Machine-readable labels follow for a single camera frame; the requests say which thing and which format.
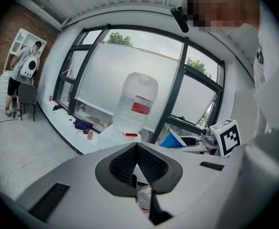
black window frame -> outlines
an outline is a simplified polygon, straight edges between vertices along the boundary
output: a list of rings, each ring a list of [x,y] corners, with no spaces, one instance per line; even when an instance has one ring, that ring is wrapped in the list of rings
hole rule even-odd
[[[169,94],[168,102],[165,106],[163,114],[162,114],[162,116],[161,116],[161,118],[160,118],[160,120],[159,120],[159,122],[156,126],[156,129],[155,129],[151,139],[149,140],[150,143],[154,144],[157,141],[165,123],[175,125],[177,127],[180,127],[182,129],[185,129],[189,132],[192,132],[192,133],[195,133],[195,134],[198,134],[198,135],[200,135],[202,133],[202,131],[203,131],[202,129],[194,126],[193,124],[189,123],[188,121],[176,118],[176,116],[171,115],[174,104],[175,104],[177,96],[178,96],[178,92],[179,92],[180,87],[181,87],[183,77],[184,77],[185,74],[187,76],[190,76],[190,77],[198,80],[199,82],[203,83],[204,85],[206,85],[207,87],[209,87],[210,89],[212,89],[213,91],[216,92],[216,96],[215,96],[214,101],[212,103],[211,112],[210,112],[210,114],[208,116],[208,119],[207,119],[207,126],[214,125],[217,122],[217,118],[218,118],[218,115],[219,115],[219,112],[220,112],[220,108],[221,108],[222,101],[223,101],[223,94],[224,94],[225,62],[221,61],[214,54],[212,54],[211,52],[206,50],[204,47],[198,45],[197,43],[191,41],[186,36],[183,37],[183,36],[176,35],[174,33],[168,32],[168,31],[164,31],[164,30],[160,30],[160,29],[156,29],[156,28],[152,28],[152,27],[139,26],[139,25],[111,25],[111,24],[107,24],[105,26],[98,26],[98,27],[93,27],[93,28],[82,30],[82,32],[79,34],[79,36],[73,42],[72,47],[70,48],[70,50],[68,51],[68,53],[67,53],[67,55],[64,59],[64,62],[63,62],[62,67],[60,69],[60,73],[59,73],[58,78],[57,78],[54,93],[53,93],[53,99],[57,103],[61,104],[61,102],[57,99],[58,91],[59,91],[61,82],[66,81],[66,82],[69,82],[69,83],[73,84],[73,90],[72,90],[69,106],[68,106],[68,108],[66,108],[63,105],[63,108],[67,111],[68,115],[72,115],[76,119],[83,119],[83,118],[81,118],[81,116],[79,116],[75,113],[75,107],[76,107],[76,102],[77,102],[77,99],[75,99],[75,97],[76,97],[81,79],[83,77],[85,67],[86,67],[90,57],[92,56],[96,46],[98,45],[98,43],[101,43],[104,40],[104,38],[106,37],[106,35],[108,34],[108,32],[110,30],[118,30],[118,29],[151,32],[151,33],[155,33],[155,34],[162,35],[162,36],[165,36],[165,37],[169,37],[171,39],[174,39],[174,40],[177,40],[177,41],[183,43],[181,54],[180,54],[180,57],[178,59],[178,69],[177,69],[176,77],[174,79],[173,87],[172,87],[171,92]],[[96,30],[102,30],[102,31],[98,35],[96,40],[93,42],[93,44],[82,45],[82,42],[84,41],[86,35],[90,31],[96,31]],[[218,64],[217,82],[213,81],[212,79],[210,79],[209,77],[207,77],[203,73],[201,73],[201,72],[195,70],[194,68],[191,68],[187,64],[185,64],[188,46],[191,46],[192,48],[200,51],[201,53],[205,54],[207,57],[209,57],[210,59],[212,59],[213,61],[215,61]],[[66,64],[67,59],[68,59],[68,55],[70,53],[72,53],[73,51],[88,51],[86,57],[84,58],[84,60],[81,64],[78,75],[77,75],[76,79],[74,79],[74,80],[70,79],[70,78],[67,78],[67,77],[64,77],[64,76],[61,76],[62,70],[63,70],[63,68]],[[93,130],[96,131],[97,133],[101,132],[98,128],[97,129],[93,128]]]

gray floor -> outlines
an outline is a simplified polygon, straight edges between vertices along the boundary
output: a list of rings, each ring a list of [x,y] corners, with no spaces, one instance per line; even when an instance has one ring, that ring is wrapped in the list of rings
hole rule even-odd
[[[32,108],[26,106],[23,121],[16,117],[13,121],[0,123],[0,191],[16,199],[34,181],[54,169],[57,164],[46,158],[35,160],[22,169],[14,171],[9,180],[13,192],[6,190],[6,176],[28,161],[46,156],[59,164],[77,156],[49,125],[39,107],[33,121]],[[0,109],[0,121],[12,119]]]

chair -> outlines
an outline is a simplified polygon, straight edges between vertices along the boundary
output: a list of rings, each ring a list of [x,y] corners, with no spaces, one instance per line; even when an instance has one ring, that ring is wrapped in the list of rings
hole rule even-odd
[[[37,102],[38,92],[32,84],[21,83],[19,86],[19,102],[24,106],[24,113],[26,113],[25,104],[33,105],[33,121],[36,113],[35,105]]]

person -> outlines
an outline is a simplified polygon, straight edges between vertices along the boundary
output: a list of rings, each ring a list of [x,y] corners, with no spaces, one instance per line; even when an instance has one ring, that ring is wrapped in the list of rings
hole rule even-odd
[[[181,13],[193,26],[237,28],[244,23],[258,31],[259,47],[254,61],[256,91],[279,68],[279,23],[262,0],[184,0]],[[269,130],[258,106],[255,135]]]
[[[38,50],[40,49],[42,43],[40,41],[35,42],[34,46],[32,48],[30,47],[25,47],[23,49],[21,49],[12,59],[11,61],[11,68],[13,68],[12,73],[11,73],[11,77],[9,78],[9,83],[8,83],[8,91],[7,91],[7,96],[6,96],[6,115],[10,116],[11,111],[10,111],[10,104],[12,102],[13,99],[13,95],[16,91],[16,95],[17,95],[17,116],[21,115],[21,106],[20,106],[20,102],[19,102],[19,86],[20,83],[25,82],[28,83],[29,82],[29,78],[26,78],[24,76],[20,75],[20,70],[21,70],[21,66],[23,65],[23,63],[26,61],[26,59],[28,59],[29,56],[34,55],[37,58],[37,67],[36,70],[38,70],[39,68],[39,63],[40,63],[40,59],[39,59],[39,53]]]

backpack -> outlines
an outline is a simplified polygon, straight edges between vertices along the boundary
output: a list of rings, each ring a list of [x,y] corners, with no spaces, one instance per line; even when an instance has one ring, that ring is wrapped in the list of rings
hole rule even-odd
[[[79,129],[79,130],[89,130],[89,129],[92,128],[92,126],[93,126],[92,123],[89,123],[89,122],[87,122],[85,120],[76,119],[74,121],[74,127],[76,129]]]

